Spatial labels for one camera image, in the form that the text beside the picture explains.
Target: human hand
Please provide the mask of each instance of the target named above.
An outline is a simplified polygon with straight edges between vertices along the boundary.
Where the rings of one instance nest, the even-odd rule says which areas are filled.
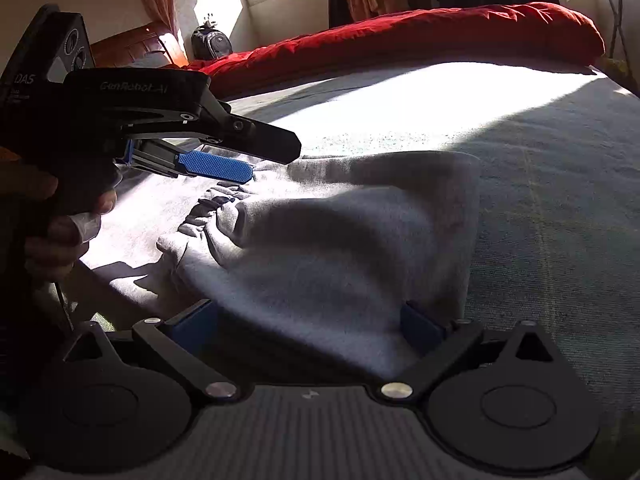
[[[17,194],[30,200],[46,200],[58,186],[58,180],[35,166],[17,161],[0,161],[0,196]],[[111,189],[96,201],[96,214],[113,210],[116,192]],[[49,223],[46,237],[28,237],[24,243],[25,268],[36,278],[56,282],[64,278],[74,263],[89,249],[82,243],[78,228],[69,217],[59,216]]]

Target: bed sheet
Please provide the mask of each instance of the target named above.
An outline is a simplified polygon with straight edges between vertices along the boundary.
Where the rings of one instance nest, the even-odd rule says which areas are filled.
[[[502,60],[327,76],[232,106],[295,131],[305,156],[478,156],[481,213],[466,314],[494,328],[542,322],[605,408],[603,476],[623,478],[640,466],[633,451],[640,441],[634,95],[595,70]],[[175,231],[215,183],[136,178],[125,181],[130,189],[82,260],[118,297],[165,317],[191,298],[173,290],[156,240]]]

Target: camera lens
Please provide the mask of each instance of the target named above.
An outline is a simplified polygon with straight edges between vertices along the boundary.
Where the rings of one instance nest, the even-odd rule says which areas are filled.
[[[78,46],[78,30],[75,28],[66,37],[65,41],[65,54],[71,54]]]
[[[85,61],[86,53],[84,52],[84,48],[81,48],[74,58],[74,63],[71,66],[71,70],[80,70],[84,66]]]

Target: bolt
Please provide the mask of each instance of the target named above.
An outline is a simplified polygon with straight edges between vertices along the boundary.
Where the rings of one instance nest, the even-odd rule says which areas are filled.
[[[404,383],[387,383],[380,388],[380,393],[389,399],[406,399],[413,392],[414,389]]]
[[[225,383],[224,381],[219,383],[211,383],[205,388],[205,392],[209,397],[214,399],[228,399],[233,397],[238,388],[235,384]]]

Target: blue gripper pad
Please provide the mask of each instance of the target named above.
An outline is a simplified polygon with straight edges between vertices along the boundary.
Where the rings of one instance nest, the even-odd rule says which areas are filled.
[[[246,162],[195,150],[178,155],[176,166],[178,165],[182,165],[189,174],[219,178],[238,184],[245,184],[254,176],[254,170]]]

